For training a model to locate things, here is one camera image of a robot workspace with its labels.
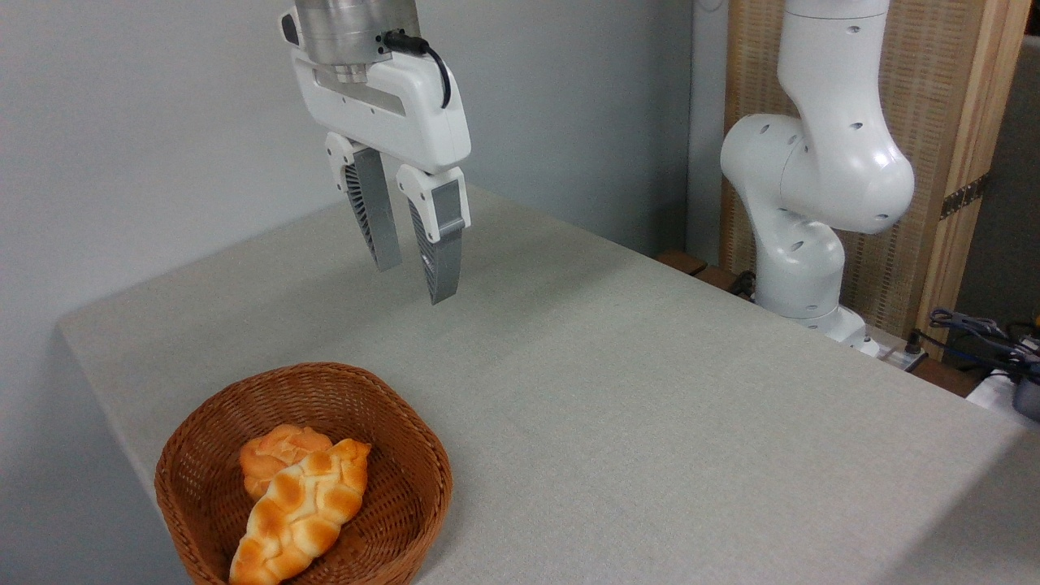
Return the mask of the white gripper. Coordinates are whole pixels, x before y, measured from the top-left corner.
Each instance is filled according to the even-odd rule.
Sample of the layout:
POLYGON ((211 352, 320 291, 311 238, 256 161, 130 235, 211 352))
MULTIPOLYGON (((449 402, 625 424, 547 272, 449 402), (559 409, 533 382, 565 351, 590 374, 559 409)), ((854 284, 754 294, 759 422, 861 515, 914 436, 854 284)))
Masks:
POLYGON ((339 81, 300 49, 291 50, 291 63, 309 115, 333 131, 324 139, 328 163, 376 269, 401 264, 382 152, 406 163, 395 180, 409 200, 431 304, 453 296, 463 231, 471 226, 465 177, 456 167, 471 155, 471 139, 454 74, 445 85, 439 63, 402 53, 371 63, 364 83, 339 81), (452 93, 447 102, 445 88, 452 93))

